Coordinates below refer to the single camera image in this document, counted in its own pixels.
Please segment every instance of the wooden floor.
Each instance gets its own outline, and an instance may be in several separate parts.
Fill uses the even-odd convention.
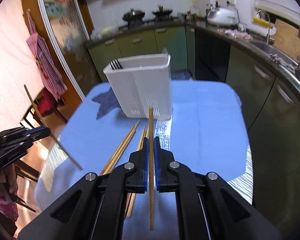
[[[67,106],[61,106],[58,108],[58,110],[66,119],[69,119],[73,114],[73,112],[70,111]],[[34,127],[39,126],[39,124],[32,118],[31,115],[29,115],[27,119]],[[44,119],[55,136],[59,136],[65,126],[65,123],[63,123],[54,113],[50,114]],[[28,150],[28,154],[24,156],[22,160],[34,169],[41,171],[48,156],[48,152],[52,148],[53,144],[54,142],[51,137],[47,137],[35,142],[34,145]],[[21,177],[18,177],[17,182],[19,186],[18,196],[21,197],[28,206],[35,209],[36,213],[18,205],[19,218],[16,222],[18,227],[16,234],[18,234],[24,226],[26,226],[41,212],[34,199],[34,188],[36,186],[36,182],[29,181]]]

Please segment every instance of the kitchen counter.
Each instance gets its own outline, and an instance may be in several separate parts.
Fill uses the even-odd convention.
[[[229,35],[218,33],[217,26],[208,25],[205,22],[186,22],[186,21],[171,21],[171,22],[154,22],[145,25],[140,25],[133,29],[128,29],[125,31],[118,31],[112,35],[104,37],[100,40],[90,40],[85,43],[86,48],[94,47],[100,43],[105,41],[115,39],[121,36],[129,35],[135,32],[140,32],[144,30],[151,30],[151,29],[158,29],[158,28],[167,28],[167,27],[175,27],[175,26],[192,26],[195,30],[198,31],[205,31],[217,38],[220,38],[224,41],[229,42],[230,44],[236,46],[240,50],[244,51],[260,64],[264,65],[268,68],[273,74],[276,75],[290,90],[293,94],[297,97],[298,101],[300,102],[300,82],[298,79],[290,73],[284,67],[278,65],[277,63],[273,62],[266,54],[257,50],[249,41],[243,39],[235,39],[230,37]]]

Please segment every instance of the cabinet handle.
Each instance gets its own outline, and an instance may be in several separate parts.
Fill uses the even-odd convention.
[[[132,40],[132,43],[138,43],[138,42],[141,42],[141,41],[142,41],[141,38],[137,38],[137,39],[133,39],[133,40]]]
[[[282,95],[282,97],[284,98],[284,100],[286,100],[289,104],[294,104],[293,100],[286,94],[286,92],[283,91],[280,85],[277,86],[277,89],[280,95]]]
[[[263,78],[267,80],[271,80],[271,77],[268,74],[264,73],[260,68],[258,68],[257,65],[254,65],[254,70]]]
[[[155,30],[157,33],[164,33],[167,31],[167,28],[161,28],[161,29],[156,29]]]
[[[106,45],[109,45],[111,43],[114,43],[114,39],[105,42]]]

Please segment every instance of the red checkered apron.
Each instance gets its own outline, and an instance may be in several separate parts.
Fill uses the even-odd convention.
[[[52,61],[46,41],[38,35],[29,13],[27,13],[27,16],[30,27],[30,37],[26,40],[26,43],[37,61],[43,85],[54,98],[58,100],[67,91],[67,87],[62,80],[60,72]]]

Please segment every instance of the metal screw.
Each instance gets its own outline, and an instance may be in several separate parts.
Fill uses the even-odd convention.
[[[89,172],[87,175],[86,175],[86,180],[89,180],[89,181],[92,181],[96,178],[96,175],[93,173],[93,172]]]
[[[179,168],[180,167],[180,163],[178,162],[170,162],[169,166],[173,169]]]
[[[208,178],[211,180],[216,180],[218,178],[218,174],[216,174],[215,172],[210,172],[208,173]]]
[[[124,168],[127,169],[127,170],[131,170],[134,168],[134,164],[133,163],[126,163],[124,165]]]

